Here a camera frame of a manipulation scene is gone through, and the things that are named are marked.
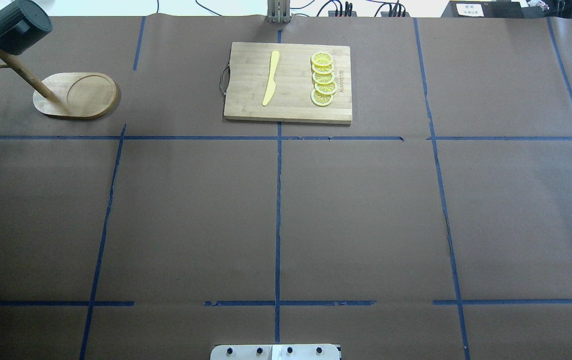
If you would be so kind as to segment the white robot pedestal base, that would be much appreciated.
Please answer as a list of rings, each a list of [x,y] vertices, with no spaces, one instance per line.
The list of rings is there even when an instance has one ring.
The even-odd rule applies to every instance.
[[[212,360],[341,360],[339,345],[330,343],[220,344],[213,347]]]

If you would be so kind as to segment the lemon slice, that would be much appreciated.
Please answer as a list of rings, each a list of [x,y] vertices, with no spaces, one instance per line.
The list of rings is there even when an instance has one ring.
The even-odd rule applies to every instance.
[[[327,107],[334,100],[334,94],[321,93],[315,89],[310,94],[311,102],[318,107]]]
[[[337,84],[335,81],[328,83],[315,82],[314,87],[315,91],[322,95],[333,96],[337,91]]]
[[[318,68],[327,68],[334,63],[333,56],[325,51],[313,53],[310,57],[311,64]]]
[[[334,72],[334,65],[328,64],[326,66],[319,66],[312,63],[311,69],[316,75],[331,75]]]
[[[335,73],[332,71],[330,73],[321,74],[313,71],[312,80],[317,85],[329,85],[335,82]]]

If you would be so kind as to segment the bamboo cutting board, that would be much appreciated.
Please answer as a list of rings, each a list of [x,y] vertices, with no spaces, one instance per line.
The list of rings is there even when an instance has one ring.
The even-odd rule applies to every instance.
[[[273,50],[280,52],[277,86],[268,106],[263,106]],[[328,52],[334,58],[337,91],[332,103],[325,107],[313,104],[310,99],[311,91],[315,89],[310,57],[318,51]],[[325,125],[352,123],[351,49],[348,46],[234,42],[229,71],[225,119]]]

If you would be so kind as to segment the black box with label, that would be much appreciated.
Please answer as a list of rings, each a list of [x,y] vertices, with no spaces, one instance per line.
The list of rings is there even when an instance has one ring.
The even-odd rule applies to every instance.
[[[519,2],[490,0],[451,0],[441,18],[525,19]]]

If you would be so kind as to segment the yellow plastic knife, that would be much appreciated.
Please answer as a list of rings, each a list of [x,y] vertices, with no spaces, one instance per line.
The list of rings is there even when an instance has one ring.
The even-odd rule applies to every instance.
[[[268,69],[268,79],[265,93],[262,100],[263,107],[267,107],[272,100],[276,91],[276,71],[279,65],[280,52],[279,50],[273,50],[270,55],[269,69]]]

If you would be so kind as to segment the aluminium frame post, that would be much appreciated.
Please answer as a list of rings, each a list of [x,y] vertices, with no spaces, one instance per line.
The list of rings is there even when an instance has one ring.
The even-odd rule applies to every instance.
[[[287,24],[292,20],[290,0],[268,0],[267,22]]]

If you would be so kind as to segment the dark blue mug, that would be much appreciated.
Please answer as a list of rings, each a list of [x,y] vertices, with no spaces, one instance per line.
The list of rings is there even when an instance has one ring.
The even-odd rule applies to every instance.
[[[0,10],[0,50],[21,55],[50,34],[48,14],[32,0],[14,0]]]

